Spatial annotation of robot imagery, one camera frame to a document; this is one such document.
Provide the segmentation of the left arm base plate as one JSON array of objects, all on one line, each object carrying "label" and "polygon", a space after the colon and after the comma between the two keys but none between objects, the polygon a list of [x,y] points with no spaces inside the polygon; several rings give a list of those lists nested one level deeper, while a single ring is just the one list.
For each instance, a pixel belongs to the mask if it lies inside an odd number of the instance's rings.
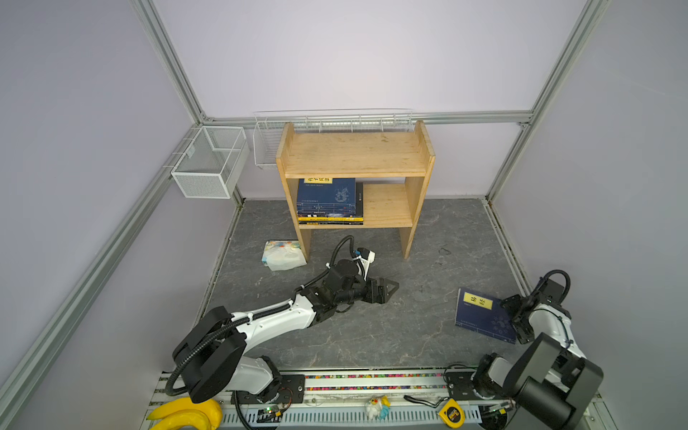
[{"label": "left arm base plate", "polygon": [[286,374],[276,382],[270,383],[258,394],[246,391],[232,392],[230,402],[240,405],[300,404],[306,393],[306,376],[304,374]]}]

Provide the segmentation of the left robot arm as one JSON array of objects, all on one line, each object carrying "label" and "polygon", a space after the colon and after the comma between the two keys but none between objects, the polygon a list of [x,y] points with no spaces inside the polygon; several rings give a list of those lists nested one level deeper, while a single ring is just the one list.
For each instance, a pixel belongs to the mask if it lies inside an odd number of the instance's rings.
[{"label": "left robot arm", "polygon": [[344,314],[358,302],[388,303],[400,285],[370,276],[374,258],[372,250],[356,247],[353,236],[347,235],[336,245],[325,270],[297,287],[288,299],[246,312],[213,308],[174,349],[175,367],[165,394],[186,394],[194,403],[202,403],[230,390],[261,403],[277,400],[289,384],[270,358],[251,358],[248,351]]}]

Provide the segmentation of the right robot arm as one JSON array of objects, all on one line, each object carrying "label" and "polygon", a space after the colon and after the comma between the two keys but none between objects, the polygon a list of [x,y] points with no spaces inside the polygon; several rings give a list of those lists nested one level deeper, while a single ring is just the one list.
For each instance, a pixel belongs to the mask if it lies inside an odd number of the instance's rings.
[{"label": "right robot arm", "polygon": [[471,381],[482,398],[505,397],[521,414],[551,429],[573,429],[604,379],[602,369],[588,360],[564,309],[571,290],[570,275],[551,270],[541,276],[528,296],[514,295],[500,304],[519,343],[528,349],[511,363],[496,353],[483,356]]}]

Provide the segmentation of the dark wolf cover book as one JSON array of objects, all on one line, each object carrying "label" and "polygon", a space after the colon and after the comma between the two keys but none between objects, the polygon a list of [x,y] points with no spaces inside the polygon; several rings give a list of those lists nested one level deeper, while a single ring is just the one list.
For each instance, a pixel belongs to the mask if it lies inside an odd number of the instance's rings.
[{"label": "dark wolf cover book", "polygon": [[356,182],[356,217],[364,218],[364,184]]}]

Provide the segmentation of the black book gold title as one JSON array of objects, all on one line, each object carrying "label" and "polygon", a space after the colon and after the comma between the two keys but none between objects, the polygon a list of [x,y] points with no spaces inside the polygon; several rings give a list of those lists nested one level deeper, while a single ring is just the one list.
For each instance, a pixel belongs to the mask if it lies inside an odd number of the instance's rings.
[{"label": "black book gold title", "polygon": [[364,219],[358,217],[299,217],[300,225],[363,225]]}]

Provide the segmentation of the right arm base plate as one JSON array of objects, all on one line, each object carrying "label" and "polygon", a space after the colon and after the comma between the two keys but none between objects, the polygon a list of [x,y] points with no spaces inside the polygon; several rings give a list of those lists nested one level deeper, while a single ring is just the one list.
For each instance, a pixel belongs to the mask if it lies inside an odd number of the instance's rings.
[{"label": "right arm base plate", "polygon": [[506,401],[503,388],[487,374],[472,369],[450,369],[444,374],[450,396],[456,401]]}]

